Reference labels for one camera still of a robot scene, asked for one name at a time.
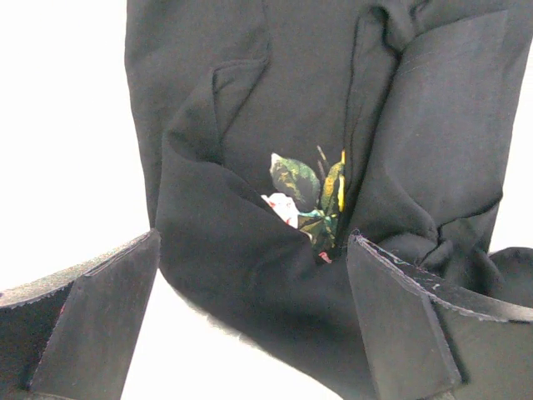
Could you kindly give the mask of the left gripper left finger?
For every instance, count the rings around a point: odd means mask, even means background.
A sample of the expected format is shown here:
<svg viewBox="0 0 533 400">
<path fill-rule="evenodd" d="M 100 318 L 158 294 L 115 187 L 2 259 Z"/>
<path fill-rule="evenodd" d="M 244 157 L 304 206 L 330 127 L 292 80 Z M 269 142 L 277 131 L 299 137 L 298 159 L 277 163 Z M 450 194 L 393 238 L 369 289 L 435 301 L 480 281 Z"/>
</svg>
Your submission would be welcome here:
<svg viewBox="0 0 533 400">
<path fill-rule="evenodd" d="M 3 399 L 119 399 L 159 262 L 155 230 L 1 291 Z"/>
</svg>

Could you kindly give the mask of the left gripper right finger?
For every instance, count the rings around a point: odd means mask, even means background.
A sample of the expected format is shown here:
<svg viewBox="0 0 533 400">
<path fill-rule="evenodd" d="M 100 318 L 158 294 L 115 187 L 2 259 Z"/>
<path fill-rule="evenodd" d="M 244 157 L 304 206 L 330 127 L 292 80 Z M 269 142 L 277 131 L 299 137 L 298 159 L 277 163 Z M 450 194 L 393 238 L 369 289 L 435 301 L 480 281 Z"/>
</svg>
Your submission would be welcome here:
<svg viewBox="0 0 533 400">
<path fill-rule="evenodd" d="M 532 310 L 456 286 L 354 232 L 346 267 L 380 399 L 530 399 Z"/>
</svg>

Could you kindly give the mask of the black floral t shirt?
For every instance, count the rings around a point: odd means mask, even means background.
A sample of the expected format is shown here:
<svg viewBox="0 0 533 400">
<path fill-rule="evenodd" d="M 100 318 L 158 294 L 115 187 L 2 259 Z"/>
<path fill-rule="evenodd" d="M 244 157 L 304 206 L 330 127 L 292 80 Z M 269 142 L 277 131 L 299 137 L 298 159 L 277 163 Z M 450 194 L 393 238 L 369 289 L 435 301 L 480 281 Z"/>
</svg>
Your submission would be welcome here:
<svg viewBox="0 0 533 400">
<path fill-rule="evenodd" d="M 129 2 L 163 277 L 344 399 L 380 399 L 353 233 L 532 310 L 532 251 L 489 250 L 531 40 L 529 1 Z"/>
</svg>

